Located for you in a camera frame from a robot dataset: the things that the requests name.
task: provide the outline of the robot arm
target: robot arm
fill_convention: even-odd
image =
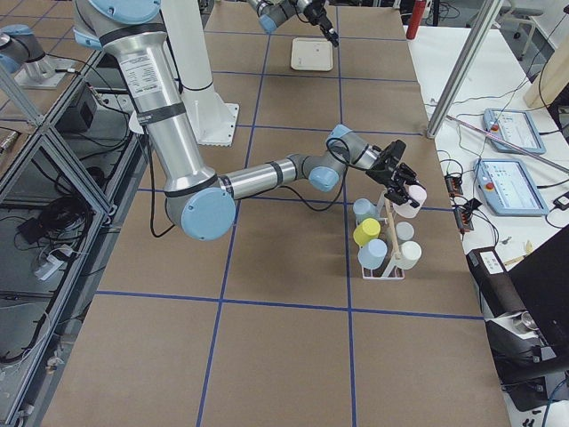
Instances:
[[[83,44],[91,40],[116,57],[139,122],[166,175],[166,211],[186,234],[200,240],[219,238],[233,224],[235,200],[299,179],[329,191],[347,167],[366,171],[386,185],[396,203],[409,200],[405,184],[414,179],[413,171],[398,165],[405,145],[396,141],[381,150],[343,125],[336,126],[322,156],[291,155],[218,176],[199,153],[168,66],[159,7],[158,0],[138,0],[136,8],[116,0],[76,0],[76,38]]]
[[[50,58],[45,56],[44,49],[26,25],[0,28],[0,63],[10,73],[24,65],[29,77],[37,82],[55,74]]]
[[[310,25],[320,27],[326,40],[338,46],[338,33],[326,16],[325,0],[281,0],[275,4],[269,0],[247,0],[247,3],[257,12],[259,23],[268,34],[294,15],[302,13]]]

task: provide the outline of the red object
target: red object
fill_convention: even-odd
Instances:
[[[411,15],[409,26],[407,27],[407,40],[413,40],[417,35],[417,30],[419,29],[421,20],[423,19],[425,7],[427,7],[427,0],[415,0],[413,14]]]

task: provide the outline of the yellow cup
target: yellow cup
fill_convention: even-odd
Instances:
[[[363,220],[354,230],[354,240],[358,246],[365,246],[380,235],[381,225],[374,218]]]

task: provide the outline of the white pole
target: white pole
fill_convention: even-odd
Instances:
[[[231,145],[239,106],[225,104],[215,92],[197,1],[164,0],[162,14],[186,86],[181,98],[198,143]]]

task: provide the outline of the blue joint cap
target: blue joint cap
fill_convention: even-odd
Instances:
[[[6,68],[6,71],[8,71],[10,74],[15,73],[20,69],[20,64],[18,62],[16,62],[9,56],[2,55],[1,53],[0,53],[0,64],[2,64],[4,68]]]
[[[123,24],[144,24],[160,12],[162,0],[89,0],[107,18]]]
[[[0,28],[1,33],[6,33],[8,36],[33,36],[34,32],[30,27],[24,24],[7,25]]]
[[[267,34],[273,34],[276,30],[276,23],[268,15],[261,15],[259,23]]]
[[[88,47],[89,49],[94,49],[95,51],[103,50],[103,46],[97,37],[77,31],[75,28],[73,28],[73,32],[75,33],[75,41],[78,44]]]
[[[184,206],[181,227],[191,238],[214,240],[233,225],[235,201],[227,191],[210,187],[198,191]]]
[[[330,135],[328,135],[328,138],[341,138],[346,133],[350,132],[352,132],[352,130],[349,127],[346,127],[344,125],[336,125],[336,127],[334,127],[330,132]]]
[[[338,183],[340,176],[331,167],[317,166],[310,171],[309,181],[315,189],[328,192]]]

